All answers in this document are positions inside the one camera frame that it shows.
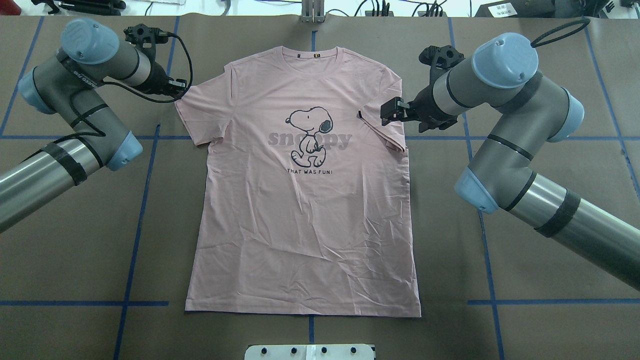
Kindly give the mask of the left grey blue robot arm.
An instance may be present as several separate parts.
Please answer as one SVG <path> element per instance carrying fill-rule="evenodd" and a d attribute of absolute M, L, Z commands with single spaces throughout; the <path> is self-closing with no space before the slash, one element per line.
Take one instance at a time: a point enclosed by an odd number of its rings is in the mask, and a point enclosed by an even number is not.
<path fill-rule="evenodd" d="M 26 73 L 18 93 L 35 110 L 58 114 L 72 133 L 42 146 L 1 175 L 1 225 L 6 231 L 99 169 L 117 171 L 142 153 L 142 144 L 98 94 L 114 85 L 144 100 L 180 100 L 192 79 L 174 79 L 156 61 L 156 46 L 178 39 L 144 23 L 124 37 L 93 18 L 66 24 L 55 55 Z"/>

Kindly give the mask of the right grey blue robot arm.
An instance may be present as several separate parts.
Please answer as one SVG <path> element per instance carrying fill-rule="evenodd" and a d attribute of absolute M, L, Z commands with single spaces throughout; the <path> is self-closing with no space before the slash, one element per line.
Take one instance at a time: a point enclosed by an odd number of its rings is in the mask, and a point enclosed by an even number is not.
<path fill-rule="evenodd" d="M 414 100 L 395 96 L 381 105 L 382 125 L 418 121 L 421 133 L 445 130 L 490 105 L 501 116 L 455 183 L 458 196 L 485 214 L 505 210 L 638 289 L 639 230 L 530 167 L 545 143 L 567 139 L 585 116 L 566 88 L 538 70 L 537 44 L 507 32 L 468 58 L 432 45 L 419 61 L 430 66 L 429 84 Z"/>

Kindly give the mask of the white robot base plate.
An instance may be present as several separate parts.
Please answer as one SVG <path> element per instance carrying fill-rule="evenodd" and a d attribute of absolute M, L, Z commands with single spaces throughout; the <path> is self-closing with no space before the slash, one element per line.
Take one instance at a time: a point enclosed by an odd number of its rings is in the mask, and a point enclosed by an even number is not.
<path fill-rule="evenodd" d="M 346 344 L 265 344 L 251 345 L 245 360 L 375 360 L 375 346 Z"/>

